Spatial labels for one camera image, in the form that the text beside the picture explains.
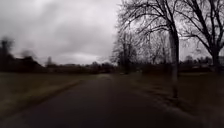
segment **asphalt road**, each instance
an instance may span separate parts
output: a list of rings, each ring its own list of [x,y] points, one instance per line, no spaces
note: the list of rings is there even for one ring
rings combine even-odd
[[[201,128],[179,110],[100,75],[2,122],[0,128]]]

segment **lawn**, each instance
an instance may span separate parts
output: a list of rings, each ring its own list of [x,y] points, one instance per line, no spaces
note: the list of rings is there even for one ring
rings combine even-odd
[[[90,76],[0,73],[0,119],[72,87]]]
[[[153,96],[168,105],[172,101],[170,76],[131,74],[122,76],[134,90]],[[178,80],[179,107],[205,121],[220,125],[224,120],[224,76],[181,74]]]

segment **tree trunk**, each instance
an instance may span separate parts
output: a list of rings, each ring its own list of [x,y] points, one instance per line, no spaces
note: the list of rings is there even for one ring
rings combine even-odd
[[[172,59],[172,90],[173,90],[173,98],[178,99],[178,89],[177,89],[177,79],[178,79],[178,47],[175,44],[174,36],[172,32],[170,32],[170,46],[171,46],[171,59]]]
[[[212,52],[212,60],[213,60],[213,68],[214,68],[214,71],[217,74],[220,74],[221,73],[221,70],[220,70],[220,62],[219,62],[219,52],[217,50],[214,50]]]

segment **distant tree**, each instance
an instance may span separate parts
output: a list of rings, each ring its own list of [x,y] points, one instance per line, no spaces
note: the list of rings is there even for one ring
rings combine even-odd
[[[24,50],[22,53],[22,70],[23,72],[34,72],[37,68],[42,67],[34,60],[35,55],[30,50]]]
[[[0,70],[2,71],[7,71],[10,68],[9,63],[13,59],[10,52],[13,44],[13,40],[8,37],[2,38],[0,42]]]
[[[131,33],[119,31],[114,47],[114,61],[122,67],[126,74],[130,72],[131,65],[136,61],[135,39]]]
[[[186,61],[190,61],[190,62],[192,62],[193,61],[193,57],[192,56],[190,56],[190,55],[188,55],[188,56],[186,56],[186,59],[185,59]]]

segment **sky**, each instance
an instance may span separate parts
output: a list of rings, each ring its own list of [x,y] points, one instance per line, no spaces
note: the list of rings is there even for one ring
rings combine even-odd
[[[88,64],[111,55],[120,0],[0,0],[0,37],[12,53],[32,51],[44,63]]]

